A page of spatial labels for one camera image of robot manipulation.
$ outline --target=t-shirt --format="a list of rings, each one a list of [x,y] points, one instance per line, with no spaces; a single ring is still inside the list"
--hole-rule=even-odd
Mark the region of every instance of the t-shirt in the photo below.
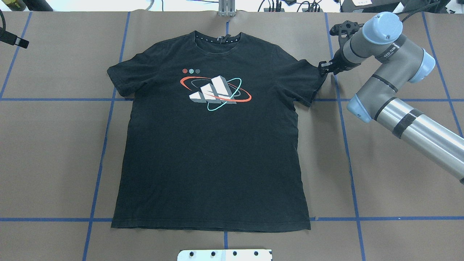
[[[316,67],[246,33],[197,31],[108,69],[135,93],[113,228],[310,229],[293,102]]]

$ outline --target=t-shirt hem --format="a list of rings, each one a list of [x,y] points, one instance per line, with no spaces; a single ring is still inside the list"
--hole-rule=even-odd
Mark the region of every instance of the t-shirt hem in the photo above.
[[[231,222],[231,221],[172,221],[157,219],[113,219],[112,228],[147,228],[147,229],[178,229],[178,230],[206,230],[206,231],[236,231],[236,232],[265,232],[279,233],[298,230],[311,230],[308,221],[299,222]]]

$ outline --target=black device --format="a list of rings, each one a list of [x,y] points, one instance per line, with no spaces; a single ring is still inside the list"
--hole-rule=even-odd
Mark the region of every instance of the black device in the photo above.
[[[282,2],[285,2],[288,6],[296,4],[296,0],[282,0]]]
[[[31,11],[53,11],[52,7],[45,0],[23,0],[23,2]]]
[[[356,6],[353,0],[344,0],[340,11],[344,13],[392,12],[400,3],[400,0],[371,0],[371,2],[370,5]]]
[[[429,13],[448,13],[446,5],[451,0],[402,0],[404,5],[402,13],[411,13],[416,10],[421,10]]]
[[[27,48],[29,46],[29,41],[24,40],[18,37],[15,34],[12,34],[6,31],[6,21],[3,16],[3,12],[0,10],[0,17],[2,22],[2,27],[0,28],[0,41],[7,43],[9,45],[17,45],[19,47]]]

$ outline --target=t-shirt sleeve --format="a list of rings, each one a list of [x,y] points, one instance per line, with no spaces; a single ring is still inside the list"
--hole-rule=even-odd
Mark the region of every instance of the t-shirt sleeve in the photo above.
[[[326,75],[321,76],[317,67],[307,60],[296,60],[279,46],[276,46],[275,56],[276,83],[286,96],[310,107]]]
[[[162,50],[161,44],[154,44],[132,59],[108,68],[107,73],[121,96],[136,92],[157,75]]]

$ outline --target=black cable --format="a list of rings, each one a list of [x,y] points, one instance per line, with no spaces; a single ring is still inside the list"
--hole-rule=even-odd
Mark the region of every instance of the black cable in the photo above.
[[[3,12],[1,10],[0,10],[0,17],[1,17],[1,24],[2,24],[2,28],[0,29],[0,37],[1,37],[6,31],[6,21],[5,21],[5,17],[3,16]]]
[[[308,7],[308,9],[306,9],[306,13],[309,13],[309,12],[312,12],[314,7],[316,6],[316,0],[313,0],[313,2],[311,3],[311,5]]]
[[[315,12],[315,13],[319,12],[318,9],[321,9],[321,6],[319,5],[320,2],[322,2],[322,0],[319,0],[319,2],[316,2],[316,0],[314,0],[313,3],[311,4],[311,8],[310,8],[311,11],[309,11],[309,9],[306,10],[306,11],[307,12]]]
[[[207,1],[207,0],[187,0],[187,1],[206,2],[206,3],[219,3],[218,1]]]
[[[259,12],[259,10],[261,10],[261,6],[263,5],[264,1],[266,1],[266,0],[263,0],[263,1],[261,2],[261,4],[259,5],[259,7],[258,7],[258,12]]]
[[[147,7],[146,10],[150,10],[150,8],[153,6],[154,3],[155,3],[155,0],[151,0],[150,5]]]
[[[419,8],[419,9],[416,9],[416,10],[413,10],[413,11],[397,13],[397,15],[398,15],[398,14],[402,14],[402,13],[409,13],[409,12],[411,12],[411,13],[409,13],[403,20],[401,20],[401,22],[404,23],[404,21],[406,21],[408,18],[410,18],[410,17],[413,16],[414,14],[419,13],[419,12],[422,12],[422,11],[424,11],[424,10],[430,8],[430,7],[437,6],[439,3],[440,3],[440,1],[436,1],[435,3],[431,3],[431,4],[429,4],[429,5],[423,6],[423,7]]]
[[[301,7],[304,3],[308,3],[308,9],[309,9],[309,7],[311,6],[311,3],[310,3],[309,1],[303,1],[302,3],[300,3],[300,6],[298,6],[298,9],[296,10],[296,12],[300,11],[300,7]]]

